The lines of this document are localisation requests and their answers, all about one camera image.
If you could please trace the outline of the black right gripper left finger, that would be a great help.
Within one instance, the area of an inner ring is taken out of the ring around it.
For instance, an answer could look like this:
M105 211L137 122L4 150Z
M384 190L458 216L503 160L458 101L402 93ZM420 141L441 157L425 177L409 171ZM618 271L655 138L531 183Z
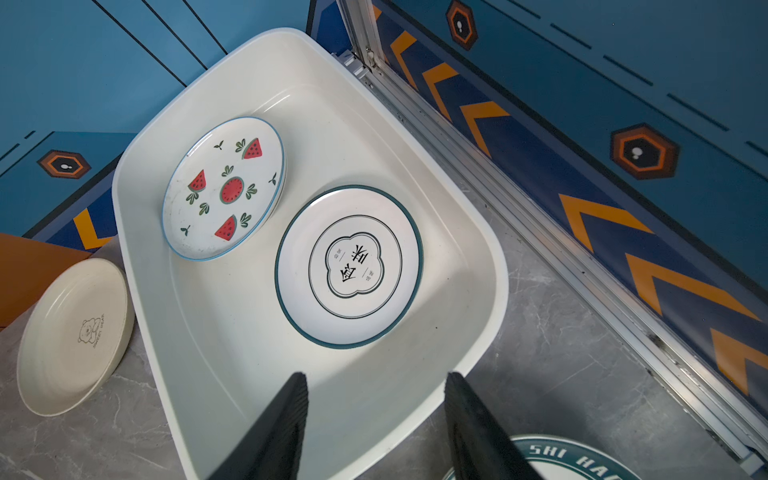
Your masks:
M293 373L212 479L295 479L308 416L306 375Z

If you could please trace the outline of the green clover outline plate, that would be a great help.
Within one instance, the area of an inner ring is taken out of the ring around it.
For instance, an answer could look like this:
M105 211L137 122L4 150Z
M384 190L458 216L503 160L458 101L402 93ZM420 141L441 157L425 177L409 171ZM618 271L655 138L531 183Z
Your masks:
M424 247L413 216L394 196L342 185L309 200L276 253L275 290L291 326L331 349L385 336L418 292Z

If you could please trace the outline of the green lettered plate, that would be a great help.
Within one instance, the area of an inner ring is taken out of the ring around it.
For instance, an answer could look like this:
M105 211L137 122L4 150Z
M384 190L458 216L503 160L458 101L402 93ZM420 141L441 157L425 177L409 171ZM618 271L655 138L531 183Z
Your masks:
M487 476L449 470L444 479L608 479L638 480L640 476L607 453L579 441L551 435L510 436L518 467L511 473Z

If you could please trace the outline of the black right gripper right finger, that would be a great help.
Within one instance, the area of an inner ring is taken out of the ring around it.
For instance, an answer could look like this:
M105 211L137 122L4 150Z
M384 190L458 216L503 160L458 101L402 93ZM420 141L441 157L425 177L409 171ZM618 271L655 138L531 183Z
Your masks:
M447 375L444 392L456 479L542 479L460 373Z

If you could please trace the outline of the watermelon pattern plate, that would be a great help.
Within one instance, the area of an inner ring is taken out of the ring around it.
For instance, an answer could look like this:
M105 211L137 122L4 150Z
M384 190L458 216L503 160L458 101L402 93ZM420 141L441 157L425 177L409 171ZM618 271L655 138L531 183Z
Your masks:
M286 173L283 142L269 122L239 117L208 131L167 185L161 219L169 247L189 261L232 251L269 219Z

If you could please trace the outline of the cream plain plate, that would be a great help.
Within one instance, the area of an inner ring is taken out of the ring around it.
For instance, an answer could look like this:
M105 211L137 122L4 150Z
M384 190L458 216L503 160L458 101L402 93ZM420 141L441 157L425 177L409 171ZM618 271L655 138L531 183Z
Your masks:
M35 305L17 358L24 405L53 417L92 397L121 362L135 312L125 274L89 258L64 271Z

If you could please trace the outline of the aluminium rail frame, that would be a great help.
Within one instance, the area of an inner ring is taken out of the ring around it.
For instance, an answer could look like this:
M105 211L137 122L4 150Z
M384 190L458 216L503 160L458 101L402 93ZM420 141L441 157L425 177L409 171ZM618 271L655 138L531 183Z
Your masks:
M364 82L416 139L451 167L524 239L651 370L687 413L739 460L746 472L767 466L767 422L385 62L373 5L339 9Z

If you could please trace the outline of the white plastic bin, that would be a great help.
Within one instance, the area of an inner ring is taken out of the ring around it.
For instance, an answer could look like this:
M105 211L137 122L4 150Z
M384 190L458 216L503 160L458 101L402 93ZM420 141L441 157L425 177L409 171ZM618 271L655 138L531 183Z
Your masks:
M172 176L246 115L269 218L214 185L180 225ZM302 479L352 479L413 433L496 337L508 268L487 221L395 116L304 32L225 56L125 150L115 217L137 320L185 476L207 479L305 374Z

